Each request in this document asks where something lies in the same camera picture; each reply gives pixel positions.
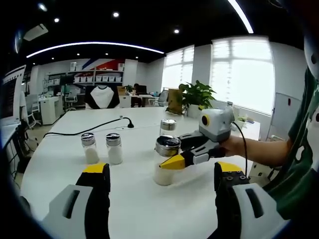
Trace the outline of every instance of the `green leaves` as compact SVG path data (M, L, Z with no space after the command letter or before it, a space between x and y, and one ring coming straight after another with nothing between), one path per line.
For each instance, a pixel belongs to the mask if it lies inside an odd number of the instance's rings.
M215 100L212 93L216 92L210 86L196 81L196 85L191 83L188 83L188 85L180 84L178 88L182 91L183 106L201 105L205 108L212 108L210 101Z

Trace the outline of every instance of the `jar lid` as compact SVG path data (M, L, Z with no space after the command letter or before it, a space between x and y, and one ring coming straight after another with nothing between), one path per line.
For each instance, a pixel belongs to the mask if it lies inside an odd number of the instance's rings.
M121 144L121 136L118 133L109 133L105 138L107 146L118 146Z
M84 146L90 146L95 143L94 133L84 133L81 135L81 141Z
M160 128L164 130L173 131L176 129L177 122L173 119L162 119L160 121Z
M157 138L155 150L161 156L172 157L178 154L180 139L170 135L162 135Z

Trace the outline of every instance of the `white powder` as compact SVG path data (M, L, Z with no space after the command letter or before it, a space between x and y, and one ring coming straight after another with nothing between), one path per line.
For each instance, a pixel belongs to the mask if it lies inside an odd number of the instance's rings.
M172 184L174 170L160 168L160 163L155 165L154 181L161 186Z
M111 164L120 164L123 161L122 148L120 146L108 147L109 160Z
M86 148L85 149L86 162L88 164L98 163L100 158L98 156L98 152L94 148Z

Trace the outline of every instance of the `window blind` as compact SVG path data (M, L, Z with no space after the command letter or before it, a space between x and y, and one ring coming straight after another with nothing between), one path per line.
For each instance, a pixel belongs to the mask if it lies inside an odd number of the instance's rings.
M178 88L182 83L191 83L193 60L194 46L168 53L165 58L161 89Z
M210 86L219 101L271 115L275 74L268 39L213 40Z

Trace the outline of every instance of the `white cabinet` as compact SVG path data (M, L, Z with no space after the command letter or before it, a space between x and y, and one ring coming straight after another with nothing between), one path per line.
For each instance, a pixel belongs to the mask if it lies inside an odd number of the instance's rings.
M131 97L130 96L119 96L120 97L120 108L131 107Z

